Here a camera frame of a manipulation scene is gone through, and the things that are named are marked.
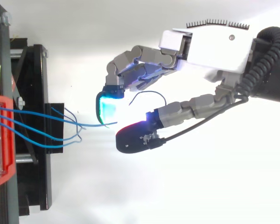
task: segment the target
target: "metal rod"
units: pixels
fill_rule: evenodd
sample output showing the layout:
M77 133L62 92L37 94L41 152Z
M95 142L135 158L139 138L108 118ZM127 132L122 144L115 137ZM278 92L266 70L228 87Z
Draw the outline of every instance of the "metal rod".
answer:
M11 59L20 59L22 52L23 52L23 49L11 49L10 58Z
M15 155L16 163L30 163L33 162L30 154L17 154Z

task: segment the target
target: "red plastic holder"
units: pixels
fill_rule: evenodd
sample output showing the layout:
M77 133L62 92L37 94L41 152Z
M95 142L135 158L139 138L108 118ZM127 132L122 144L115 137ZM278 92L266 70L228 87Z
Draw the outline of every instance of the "red plastic holder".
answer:
M0 107L13 109L13 100L0 96ZM14 113L0 110L0 115L14 119ZM0 123L14 128L11 121L0 118ZM15 174L15 145L14 133L7 128L0 126L0 185L8 181Z

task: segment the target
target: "blue wire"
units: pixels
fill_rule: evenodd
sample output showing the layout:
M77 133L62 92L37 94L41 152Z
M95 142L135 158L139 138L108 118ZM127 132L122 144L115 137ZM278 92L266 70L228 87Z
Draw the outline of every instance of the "blue wire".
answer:
M55 111L56 113L60 114L61 116L64 116L64 117L66 117L67 119L70 119L71 121L75 122L72 118L66 116L65 114L63 114L63 113L61 113L61 112L59 112L59 111L56 110L54 107L51 107L51 109L52 109L53 111ZM68 109L66 109L66 108L64 108L64 109L67 110L69 113L71 113L71 115L74 116L74 118L75 118L75 120L76 120L76 122L77 122L76 116L75 116L72 112L70 112ZM77 127L77 128L76 128L76 129L77 129L77 135L78 135L79 139L82 141L82 138L81 138L81 136L80 136L79 133L78 133L78 125L76 125L76 127Z
M27 129L29 129L29 130L31 130L31 131L33 131L33 132L42 134L42 135L44 135L44 136L46 136L46 137L48 137L48 138L50 138L50 139L56 140L56 141L68 141L68 140L71 140L71 139L75 138L76 136L78 136L78 135L80 134L80 132L82 131L82 129L81 129L77 134L75 134L74 136L72 136L72 137L70 137L70 138L67 138L67 139L58 139L58 138L55 138L55 137L53 137L53 136L51 136L51 135L49 135L49 134L47 134L47 133L45 133L45 132L39 131L39 130L33 128L33 127L30 127L30 126L28 126L28 125L25 125L25 124L23 124L23 123L21 123L21 122L19 122L19 121L14 120L14 119L11 119L11 118L8 118L8 117L2 116L2 115L0 115L0 118L9 120L9 121L11 121L11 122L13 122L13 123L15 123L15 124L17 124L17 125L20 125L20 126L22 126L22 127L25 127L25 128L27 128Z
M31 142L32 144L34 144L34 145L36 145L36 146L39 146L39 147L42 147L42 148L62 148L62 147L65 147L65 146L69 146L69 145L71 145L71 144L73 144L73 143L80 143L80 142L81 142L81 141L72 141L72 142L70 142L70 143L67 143L67 144L64 144L64 145L59 145L59 146L46 146L46 145L42 145L42 144L40 144L40 143L38 143L38 142L35 142L35 141L33 141L33 140L27 138L26 136L22 135L20 132L18 132L18 131L16 131L16 130L12 129L11 127L9 127L9 126L7 126L7 125L1 123L1 122L0 122L0 125L1 125L2 127L7 128L7 129L10 130L10 131L12 131L13 133L19 135L20 137L22 137L22 138L25 139L26 141Z
M7 108L3 108L3 107L0 107L0 110L10 111L10 112L15 112L15 113L32 114L32 115L36 115L36 116L40 116L40 117L44 117L44 118L50 118L50 119L53 119L53 120L58 120L58 121L62 121L62 122L65 122L65 123L69 123L69 124L73 124L73 125L79 125L79 126L85 126L85 127L102 127L102 126L106 126L106 125L117 124L117 122L113 122L113 123L110 123L110 124L103 124L103 125L89 125L89 124L81 124L81 123L77 123L77 122L72 122L72 121L60 119L60 118L57 118L57 117L54 117L54 116L50 116L50 115L47 115L47 114L37 113L37 112L32 112L32 111L19 111L19 110L7 109Z

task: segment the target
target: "comb-like ridges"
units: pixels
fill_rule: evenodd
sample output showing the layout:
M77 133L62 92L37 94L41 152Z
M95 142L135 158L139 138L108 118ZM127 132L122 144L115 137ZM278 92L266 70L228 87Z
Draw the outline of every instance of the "comb-like ridges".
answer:
M250 25L239 23L239 22L229 22L228 26L234 28L246 29L246 30L248 30L250 27Z
M193 27L199 27L199 26L205 26L205 25L206 25L205 20L197 21L197 22L189 22L189 23L187 23L187 28L193 28Z
M227 20L207 19L206 20L206 25L222 25L222 26L226 26L227 25Z
M187 28L194 28L200 26L207 26L207 25L220 25L220 26L228 26L234 27L239 29L246 29L248 30L250 25L238 23L238 22L228 22L227 20L216 20L216 19L207 19L197 22L189 22L187 23Z

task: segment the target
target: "screw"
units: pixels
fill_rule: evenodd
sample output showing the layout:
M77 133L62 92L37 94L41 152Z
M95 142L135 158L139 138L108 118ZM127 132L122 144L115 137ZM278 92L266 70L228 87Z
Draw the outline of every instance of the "screw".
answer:
M48 50L45 49L45 50L43 51L42 55L43 55L44 58L48 58L48 57L49 57L49 52L48 52Z
M4 25L9 27L11 25L11 14L9 12L2 13L2 16L0 17L0 22Z
M235 36L234 35L230 35L229 36L229 40L233 41L235 39Z
M23 107L26 105L25 101L22 97L18 97L18 108L19 110L23 110Z

